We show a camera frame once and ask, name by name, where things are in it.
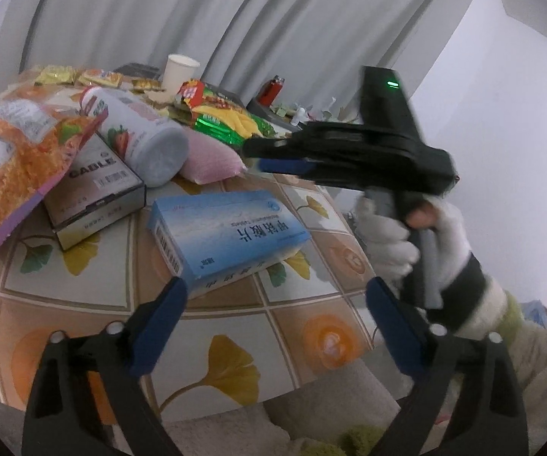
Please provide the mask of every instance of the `device handle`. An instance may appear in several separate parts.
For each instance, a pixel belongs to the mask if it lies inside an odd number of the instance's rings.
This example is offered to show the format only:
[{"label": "device handle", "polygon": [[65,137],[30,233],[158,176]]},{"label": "device handle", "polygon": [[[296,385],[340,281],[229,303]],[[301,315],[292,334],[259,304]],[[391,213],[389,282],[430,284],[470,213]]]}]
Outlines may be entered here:
[{"label": "device handle", "polygon": [[[373,200],[379,216],[402,221],[423,201],[420,194],[391,192],[385,189],[368,189],[366,197]],[[438,283],[438,246],[436,233],[427,228],[410,230],[408,241],[420,252],[420,259],[412,266],[412,272],[404,279],[400,300],[422,309],[441,309],[442,297]]]}]

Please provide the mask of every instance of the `glove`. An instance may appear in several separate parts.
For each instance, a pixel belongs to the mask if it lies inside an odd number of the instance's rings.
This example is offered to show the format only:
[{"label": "glove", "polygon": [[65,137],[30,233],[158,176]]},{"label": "glove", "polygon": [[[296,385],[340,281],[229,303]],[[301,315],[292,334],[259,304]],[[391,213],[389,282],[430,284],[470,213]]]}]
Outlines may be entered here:
[{"label": "glove", "polygon": [[[472,250],[467,240],[463,217],[457,207],[442,199],[426,196],[427,202],[406,218],[412,228],[436,230],[438,244],[438,283],[447,289],[462,272]],[[411,242],[409,229],[397,221],[376,215],[375,203],[362,197],[355,208],[356,234],[366,246],[366,254],[378,276],[399,288],[412,271],[419,250]]]}]

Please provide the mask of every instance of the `metal rivet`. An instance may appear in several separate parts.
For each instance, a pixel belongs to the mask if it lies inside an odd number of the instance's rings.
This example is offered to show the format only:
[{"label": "metal rivet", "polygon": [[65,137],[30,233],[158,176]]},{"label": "metal rivet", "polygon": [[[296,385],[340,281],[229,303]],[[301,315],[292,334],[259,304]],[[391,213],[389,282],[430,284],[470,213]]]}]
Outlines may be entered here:
[{"label": "metal rivet", "polygon": [[430,326],[430,332],[434,335],[434,336],[446,336],[447,335],[447,329],[445,326],[443,326],[442,324],[432,324]]},{"label": "metal rivet", "polygon": [[123,331],[125,328],[125,324],[123,322],[116,320],[115,322],[111,322],[107,326],[107,334],[110,334],[111,336],[114,336],[115,334],[119,334],[121,331]]},{"label": "metal rivet", "polygon": [[55,331],[51,333],[49,337],[49,342],[53,344],[60,343],[63,339],[66,339],[67,335],[64,333],[64,331]]},{"label": "metal rivet", "polygon": [[503,341],[503,338],[500,336],[500,334],[495,332],[490,332],[488,334],[488,338],[490,339],[491,343],[501,343]]}]

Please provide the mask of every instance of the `white paper cup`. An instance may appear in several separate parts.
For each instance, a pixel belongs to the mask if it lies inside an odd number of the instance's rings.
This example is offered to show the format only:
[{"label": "white paper cup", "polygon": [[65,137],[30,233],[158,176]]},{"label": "white paper cup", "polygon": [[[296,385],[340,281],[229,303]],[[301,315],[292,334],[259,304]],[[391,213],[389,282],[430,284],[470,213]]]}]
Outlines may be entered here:
[{"label": "white paper cup", "polygon": [[174,97],[180,87],[195,76],[195,71],[200,63],[184,54],[169,54],[168,63],[162,78],[162,89],[166,90],[169,97]]}]

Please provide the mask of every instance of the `curtain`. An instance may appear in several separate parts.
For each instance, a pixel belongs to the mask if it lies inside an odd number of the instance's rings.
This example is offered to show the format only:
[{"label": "curtain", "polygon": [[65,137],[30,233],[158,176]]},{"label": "curtain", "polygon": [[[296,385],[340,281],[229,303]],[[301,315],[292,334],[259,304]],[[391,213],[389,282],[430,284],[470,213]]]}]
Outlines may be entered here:
[{"label": "curtain", "polygon": [[24,66],[161,67],[199,60],[202,78],[249,101],[273,75],[280,98],[342,106],[425,0],[42,0]]}]

